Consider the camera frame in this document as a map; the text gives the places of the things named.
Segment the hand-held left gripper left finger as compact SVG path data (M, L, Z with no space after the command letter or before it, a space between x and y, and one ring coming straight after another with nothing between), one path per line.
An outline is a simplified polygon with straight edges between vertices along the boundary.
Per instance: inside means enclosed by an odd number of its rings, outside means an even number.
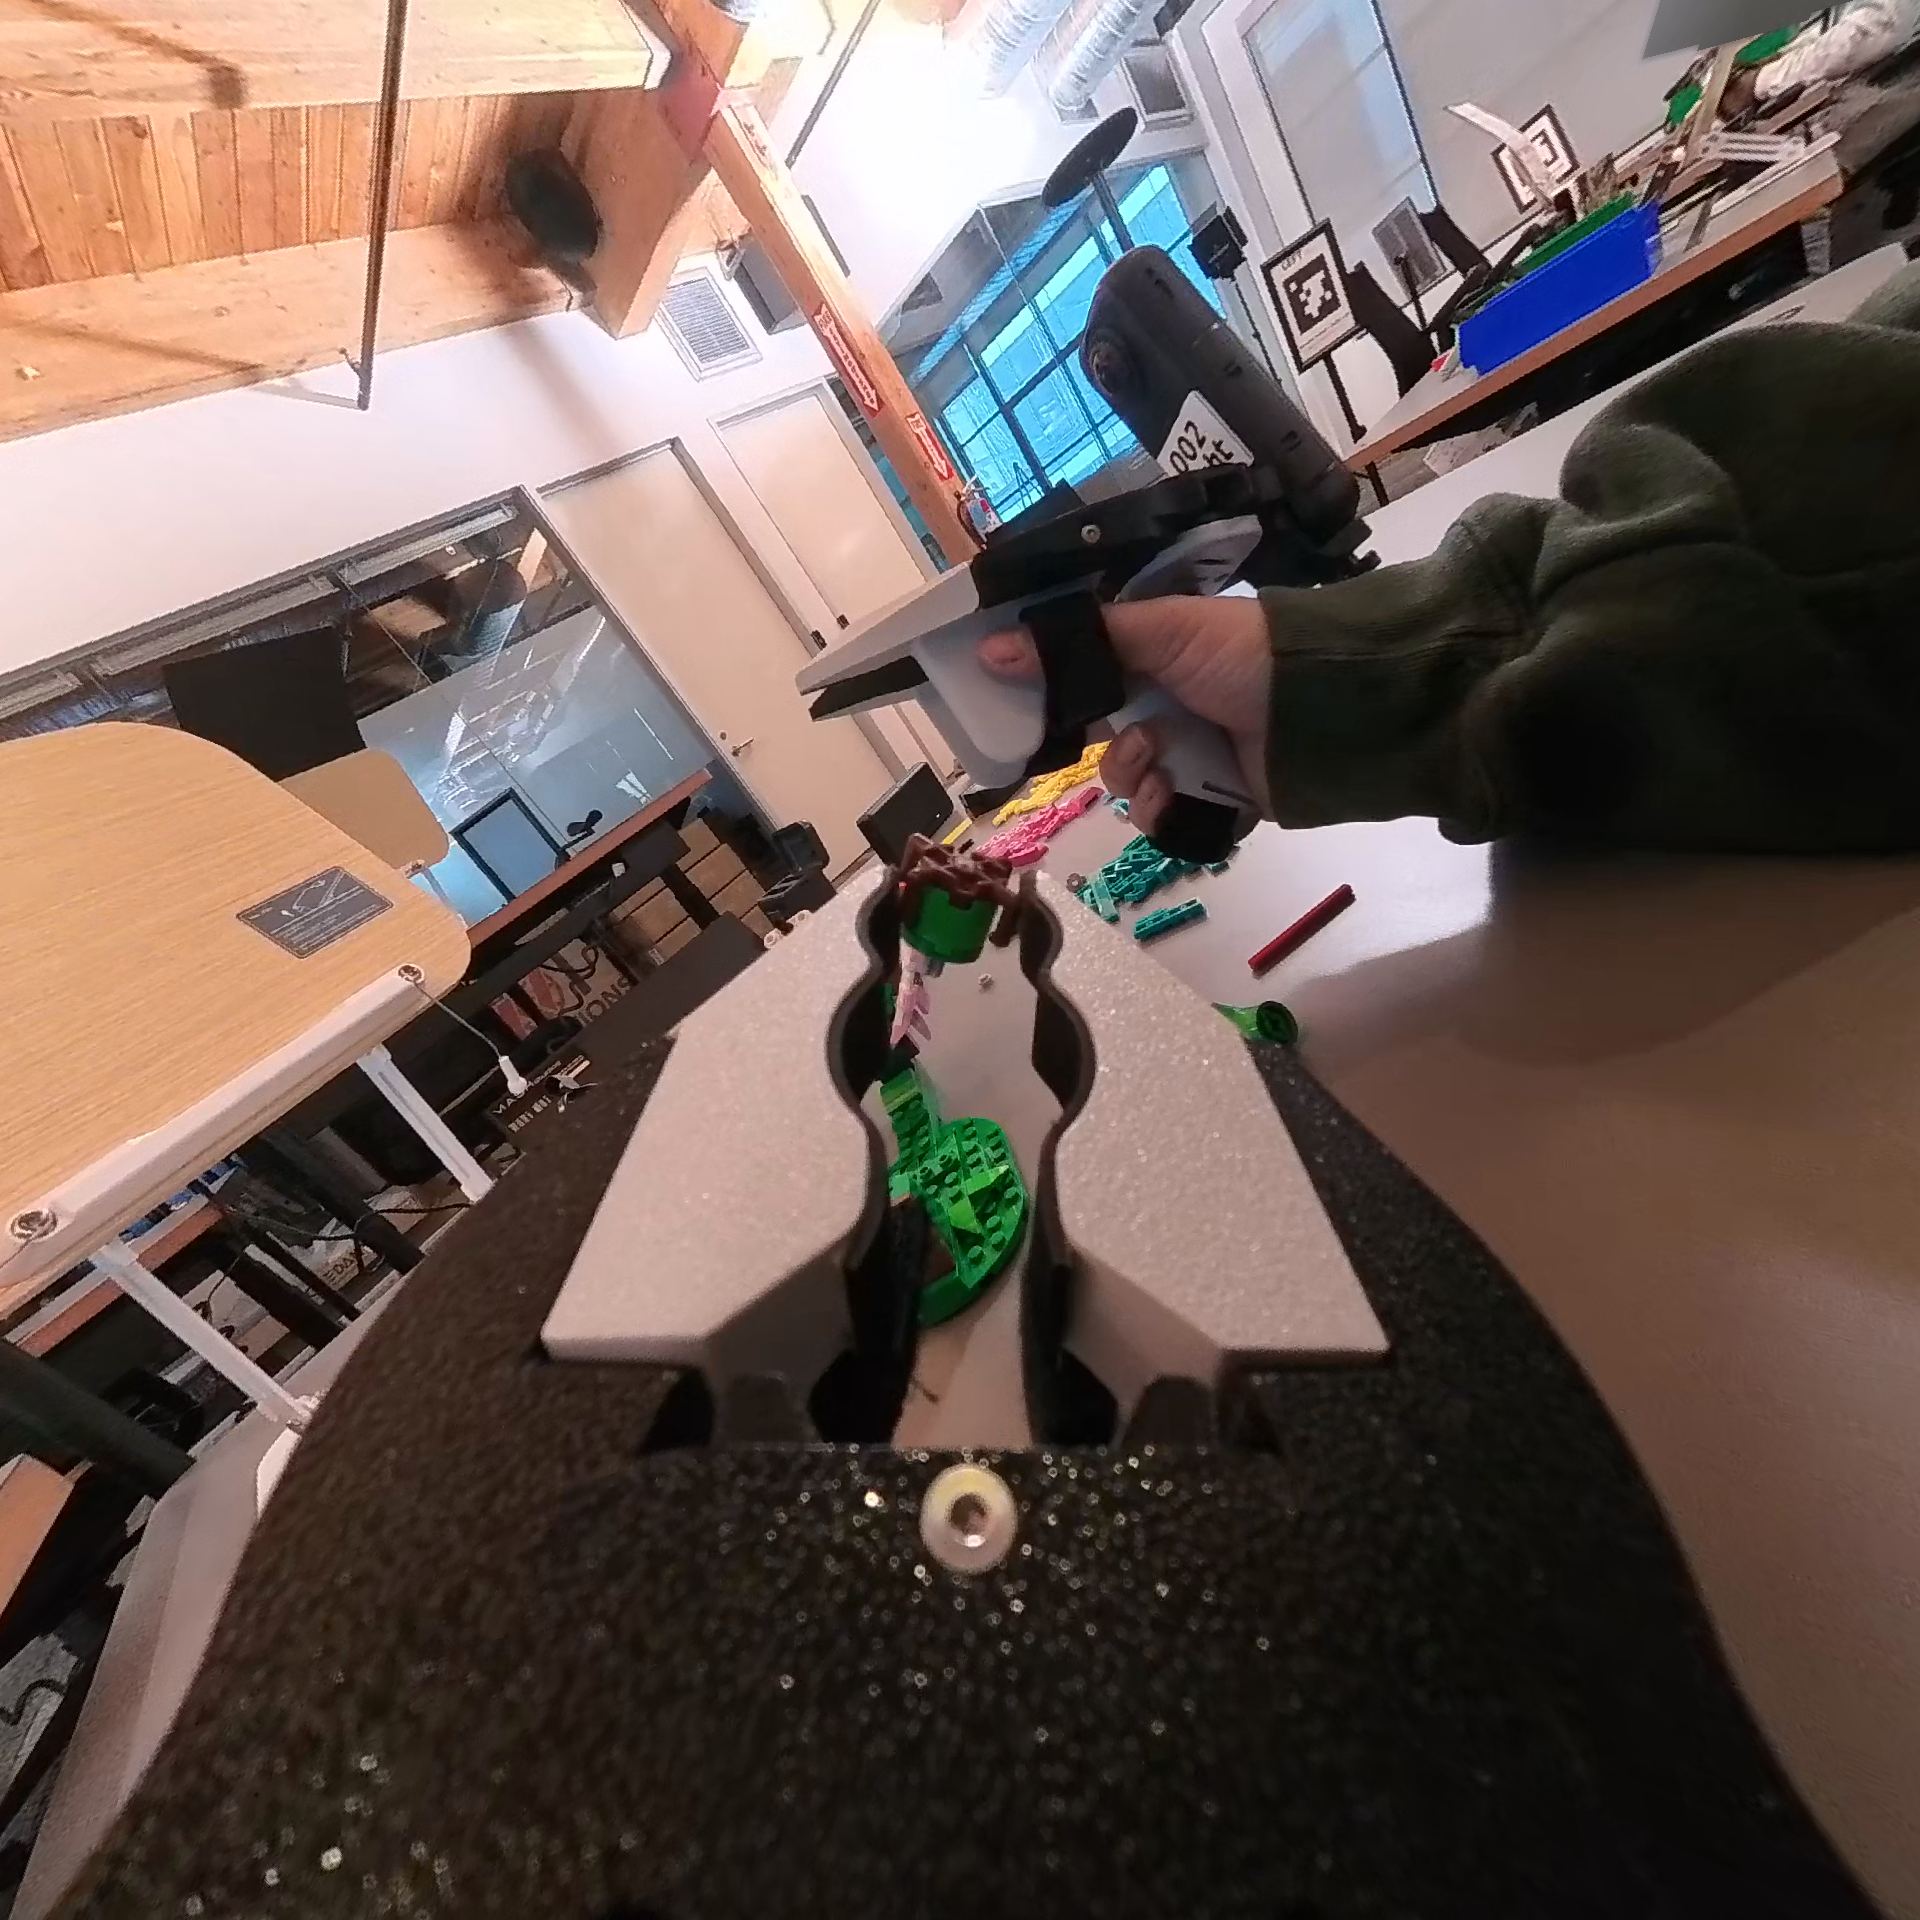
M550 1305L558 1363L781 1380L834 1445L901 1420L889 1150L893 883L867 872L678 1025Z

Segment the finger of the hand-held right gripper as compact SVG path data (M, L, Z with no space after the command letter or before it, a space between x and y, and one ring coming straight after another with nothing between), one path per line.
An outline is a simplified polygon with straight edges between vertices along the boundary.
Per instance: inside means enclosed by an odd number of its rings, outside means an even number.
M915 700L943 732L993 732L994 678L979 654L993 595L994 564L967 564L883 609L799 672L810 715Z

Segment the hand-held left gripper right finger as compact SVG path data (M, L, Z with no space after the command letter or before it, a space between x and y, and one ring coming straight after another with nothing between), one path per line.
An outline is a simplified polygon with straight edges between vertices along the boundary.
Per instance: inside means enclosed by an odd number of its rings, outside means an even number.
M1046 1130L1025 1268L1025 1410L1107 1445L1151 1388L1372 1364L1372 1305L1258 1049L1069 897L1025 904Z

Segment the small green brown lego assembly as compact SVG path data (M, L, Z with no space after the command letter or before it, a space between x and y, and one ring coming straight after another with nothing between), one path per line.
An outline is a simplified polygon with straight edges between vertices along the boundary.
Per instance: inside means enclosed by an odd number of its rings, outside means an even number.
M903 949L930 965L973 965L1019 932L1019 868L1003 856L948 849L924 833L903 842L895 920Z

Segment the person's right forearm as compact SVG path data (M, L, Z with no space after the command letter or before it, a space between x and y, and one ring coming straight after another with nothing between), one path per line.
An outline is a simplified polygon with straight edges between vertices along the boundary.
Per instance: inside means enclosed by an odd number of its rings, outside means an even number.
M1283 827L1835 857L1918 846L1915 265L1610 402L1557 496L1263 592Z

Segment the pile of magenta lego pieces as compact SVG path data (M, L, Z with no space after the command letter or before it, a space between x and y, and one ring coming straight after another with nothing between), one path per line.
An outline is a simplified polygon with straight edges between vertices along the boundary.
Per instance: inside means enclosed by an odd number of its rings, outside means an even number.
M972 857L980 862L998 862L1011 872L1034 868L1043 862L1051 842L1060 833L1085 819L1089 812L1105 805L1107 797L1105 787L1092 782L1078 784L1046 805L1035 805L1018 813L987 842L973 846Z

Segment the green lego plant model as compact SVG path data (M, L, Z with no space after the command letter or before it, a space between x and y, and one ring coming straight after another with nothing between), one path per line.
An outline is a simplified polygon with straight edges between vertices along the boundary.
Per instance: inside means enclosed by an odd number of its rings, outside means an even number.
M930 962L905 946L889 989L892 1049L879 1104L893 1132L893 1205L913 1202L927 1228L919 1326L942 1329L967 1312L1021 1250L1028 1189L1007 1134L987 1118L943 1118L919 1065L930 1037Z

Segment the dark red lego bar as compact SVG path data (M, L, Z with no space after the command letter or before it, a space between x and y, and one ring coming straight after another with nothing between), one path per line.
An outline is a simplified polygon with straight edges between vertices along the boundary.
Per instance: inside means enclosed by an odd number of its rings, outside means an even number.
M1287 958L1306 949L1323 931L1337 924L1356 905L1356 892L1348 883L1337 885L1329 897L1309 905L1301 916L1287 924L1281 932L1258 946L1245 968L1250 977L1266 977Z

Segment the pile of dark teal lego pieces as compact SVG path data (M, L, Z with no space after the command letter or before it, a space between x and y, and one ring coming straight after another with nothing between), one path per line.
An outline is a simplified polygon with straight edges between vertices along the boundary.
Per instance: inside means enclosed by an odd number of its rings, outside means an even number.
M1165 856L1138 834L1091 876L1069 876L1068 888L1098 920L1130 931L1135 944L1156 944L1210 920L1210 905L1194 888L1229 874L1234 856L1195 862Z

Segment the person's right hand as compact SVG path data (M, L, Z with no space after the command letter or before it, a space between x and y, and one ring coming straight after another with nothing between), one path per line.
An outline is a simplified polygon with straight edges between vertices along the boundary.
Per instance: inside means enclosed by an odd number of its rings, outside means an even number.
M1124 677L1162 688L1178 707L1223 729L1239 758L1239 784L1259 821L1274 819L1263 769L1274 658L1263 610L1253 596L1162 596L1101 610ZM1174 797L1156 721L1108 728L1105 787L1130 805L1140 834L1162 833Z

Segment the large fiducial marker sign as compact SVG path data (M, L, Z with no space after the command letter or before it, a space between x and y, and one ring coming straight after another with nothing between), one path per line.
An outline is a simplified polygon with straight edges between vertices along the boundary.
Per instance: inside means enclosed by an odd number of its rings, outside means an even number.
M1330 220L1311 225L1263 260L1262 282L1299 372L1326 363L1333 353L1362 334Z

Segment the white door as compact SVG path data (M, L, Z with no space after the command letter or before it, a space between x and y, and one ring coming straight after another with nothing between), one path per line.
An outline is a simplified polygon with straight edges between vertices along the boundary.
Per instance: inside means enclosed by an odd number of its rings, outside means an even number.
M834 630L940 573L829 382L721 416L715 434Z

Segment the stack of cardboard boxes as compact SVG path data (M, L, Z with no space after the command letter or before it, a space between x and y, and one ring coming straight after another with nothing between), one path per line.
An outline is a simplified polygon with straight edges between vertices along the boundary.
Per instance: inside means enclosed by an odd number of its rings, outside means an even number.
M762 944L775 934L763 907L765 889L737 849L734 822L690 809L677 833L683 852L622 901L609 922L614 949L636 969L661 965L708 926L689 901L715 920L739 922Z

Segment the wooden pillar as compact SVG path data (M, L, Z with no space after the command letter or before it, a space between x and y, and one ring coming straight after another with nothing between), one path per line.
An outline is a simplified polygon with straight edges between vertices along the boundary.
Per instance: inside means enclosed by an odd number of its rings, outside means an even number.
M972 563L979 540L965 512L967 482L742 94L722 92L703 132L703 158L833 358L947 560Z

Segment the wooden standing desk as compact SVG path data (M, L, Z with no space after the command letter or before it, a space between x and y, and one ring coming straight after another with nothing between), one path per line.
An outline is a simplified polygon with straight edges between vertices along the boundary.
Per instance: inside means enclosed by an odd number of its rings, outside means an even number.
M658 801L644 803L631 819L589 837L583 850L565 856L556 872L471 926L467 977L474 978L483 968L502 962L534 931L593 897L605 894L604 909L611 909L614 880L633 880L631 892L658 877L669 880L686 856L682 827L689 809L711 782L707 769L695 770Z

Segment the blue plastic bin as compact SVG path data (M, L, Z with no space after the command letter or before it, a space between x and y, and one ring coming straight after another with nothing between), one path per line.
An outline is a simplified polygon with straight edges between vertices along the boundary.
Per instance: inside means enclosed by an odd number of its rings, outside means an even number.
M1641 288L1661 265L1661 208L1618 197L1524 257L1521 269L1457 324L1457 361L1492 372Z

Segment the small fiducial marker sign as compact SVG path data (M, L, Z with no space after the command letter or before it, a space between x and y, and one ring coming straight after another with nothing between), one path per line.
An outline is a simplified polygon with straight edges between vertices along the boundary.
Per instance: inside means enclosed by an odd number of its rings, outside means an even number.
M1561 115L1548 104L1526 122L1511 128L1514 138L1500 136L1494 166L1509 197L1521 210L1542 203L1538 186L1550 184L1550 198L1565 190L1580 173L1580 161Z

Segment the long grey work desk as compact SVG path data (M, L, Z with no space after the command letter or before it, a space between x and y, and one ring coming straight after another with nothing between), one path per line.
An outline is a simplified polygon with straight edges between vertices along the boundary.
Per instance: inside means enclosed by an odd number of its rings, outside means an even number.
M1367 474L1385 457L1469 434L1530 405L1550 419L1823 275L1829 216L1845 188L1835 149L1835 138L1819 140L1705 225L1661 227L1661 265L1641 288L1511 363L1477 374L1449 361L1428 372L1343 452L1343 467Z

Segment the light wood side table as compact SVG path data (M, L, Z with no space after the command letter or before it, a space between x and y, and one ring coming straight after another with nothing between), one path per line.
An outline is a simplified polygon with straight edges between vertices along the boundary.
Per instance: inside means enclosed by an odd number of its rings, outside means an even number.
M124 1242L357 1067L475 1202L490 1174L389 1041L459 985L469 931L196 737L87 725L2 753L4 1288L89 1259L291 1433L295 1398Z

